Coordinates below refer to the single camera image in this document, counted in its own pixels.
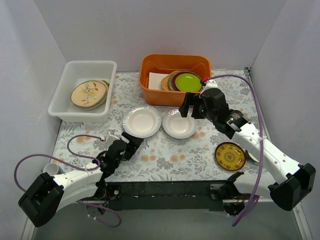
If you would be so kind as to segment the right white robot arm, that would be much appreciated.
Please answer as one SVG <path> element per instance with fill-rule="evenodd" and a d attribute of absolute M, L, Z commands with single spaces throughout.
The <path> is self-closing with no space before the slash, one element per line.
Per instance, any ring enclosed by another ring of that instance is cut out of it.
<path fill-rule="evenodd" d="M 189 107 L 193 108 L 192 117 L 207 119 L 215 128 L 229 139 L 243 147 L 273 177 L 274 183 L 259 183 L 256 194 L 271 198 L 285 211 L 291 211 L 313 189 L 316 169 L 310 163 L 301 164 L 290 158 L 263 139 L 262 130 L 241 111 L 229 108 L 224 93 L 217 87 L 209 87 L 201 93 L 187 92 L 179 112 L 187 117 Z"/>

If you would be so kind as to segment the yellow brown ornate plate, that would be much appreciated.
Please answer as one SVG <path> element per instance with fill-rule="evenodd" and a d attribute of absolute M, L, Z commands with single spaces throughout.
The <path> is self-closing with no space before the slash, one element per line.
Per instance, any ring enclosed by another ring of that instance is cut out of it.
<path fill-rule="evenodd" d="M 224 170 L 234 172 L 242 169 L 246 164 L 244 150 L 233 142 L 223 142 L 214 151 L 216 163 Z"/>

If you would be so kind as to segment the large white paper plate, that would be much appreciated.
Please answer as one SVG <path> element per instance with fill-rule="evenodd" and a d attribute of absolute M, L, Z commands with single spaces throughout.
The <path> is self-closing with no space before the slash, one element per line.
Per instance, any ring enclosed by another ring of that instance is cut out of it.
<path fill-rule="evenodd" d="M 126 133 L 137 138 L 149 138 L 160 129 L 162 116 L 159 111 L 148 104 L 130 108 L 124 113 L 122 126 Z"/>

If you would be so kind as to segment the small white paper plate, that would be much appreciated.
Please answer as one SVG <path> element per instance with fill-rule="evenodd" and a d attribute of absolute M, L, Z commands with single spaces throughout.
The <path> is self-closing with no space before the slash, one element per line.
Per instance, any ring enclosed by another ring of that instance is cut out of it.
<path fill-rule="evenodd" d="M 196 132 L 197 122 L 190 113 L 187 117 L 181 117 L 178 109 L 172 109 L 164 114 L 162 126 L 169 136 L 175 139 L 187 139 Z"/>

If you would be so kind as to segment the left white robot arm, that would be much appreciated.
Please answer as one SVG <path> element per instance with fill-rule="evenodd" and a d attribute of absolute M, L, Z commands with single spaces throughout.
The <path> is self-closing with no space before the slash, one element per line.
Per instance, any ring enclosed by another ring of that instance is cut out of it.
<path fill-rule="evenodd" d="M 48 223 L 56 212 L 82 199 L 93 197 L 101 200 L 106 196 L 106 178 L 113 175 L 121 162 L 129 161 L 143 139 L 126 132 L 121 138 L 114 135 L 100 137 L 109 147 L 91 160 L 85 167 L 73 166 L 67 173 L 40 174 L 34 182 L 23 190 L 18 206 L 36 228 Z"/>

